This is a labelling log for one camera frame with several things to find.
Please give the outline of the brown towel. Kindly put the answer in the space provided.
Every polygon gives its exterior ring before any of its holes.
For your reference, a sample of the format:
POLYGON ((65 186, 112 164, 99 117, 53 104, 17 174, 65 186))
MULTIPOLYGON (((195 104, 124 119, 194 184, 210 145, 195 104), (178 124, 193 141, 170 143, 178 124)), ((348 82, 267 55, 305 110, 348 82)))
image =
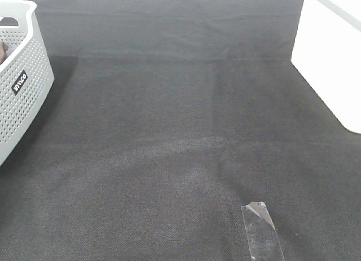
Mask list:
POLYGON ((7 58, 7 45, 0 40, 0 64, 2 64, 7 58))

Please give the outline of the black table cloth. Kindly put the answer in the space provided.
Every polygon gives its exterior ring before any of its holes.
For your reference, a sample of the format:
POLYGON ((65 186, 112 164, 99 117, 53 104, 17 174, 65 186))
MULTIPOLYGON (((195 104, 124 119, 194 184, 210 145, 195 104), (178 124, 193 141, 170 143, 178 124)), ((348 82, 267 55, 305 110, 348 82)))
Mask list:
POLYGON ((32 0, 54 73, 1 166, 2 260, 360 259, 360 136, 290 62, 303 0, 32 0))

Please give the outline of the clear tape strip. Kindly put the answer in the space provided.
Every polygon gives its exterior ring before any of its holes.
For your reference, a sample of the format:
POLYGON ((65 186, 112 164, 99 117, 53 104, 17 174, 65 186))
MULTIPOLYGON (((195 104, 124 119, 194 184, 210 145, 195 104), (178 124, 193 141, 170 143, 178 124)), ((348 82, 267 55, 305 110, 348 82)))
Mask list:
POLYGON ((284 261, 273 221, 264 202, 241 207, 251 260, 284 261))

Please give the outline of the grey perforated laundry basket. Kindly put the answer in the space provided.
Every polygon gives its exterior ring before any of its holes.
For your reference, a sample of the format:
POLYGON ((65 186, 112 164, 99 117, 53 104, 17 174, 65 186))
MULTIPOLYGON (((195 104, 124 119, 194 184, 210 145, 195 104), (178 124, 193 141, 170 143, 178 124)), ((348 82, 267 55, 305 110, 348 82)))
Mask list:
POLYGON ((16 147, 43 105, 54 81, 37 22, 36 3, 2 1, 1 40, 13 51, 1 64, 1 161, 16 147))

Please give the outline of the white basket with grey rim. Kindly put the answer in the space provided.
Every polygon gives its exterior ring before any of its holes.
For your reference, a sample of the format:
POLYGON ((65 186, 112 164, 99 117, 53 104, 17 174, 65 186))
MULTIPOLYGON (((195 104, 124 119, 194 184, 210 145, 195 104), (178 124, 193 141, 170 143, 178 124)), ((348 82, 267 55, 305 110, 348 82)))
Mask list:
POLYGON ((290 61, 341 125, 360 133, 360 0, 303 0, 290 61))

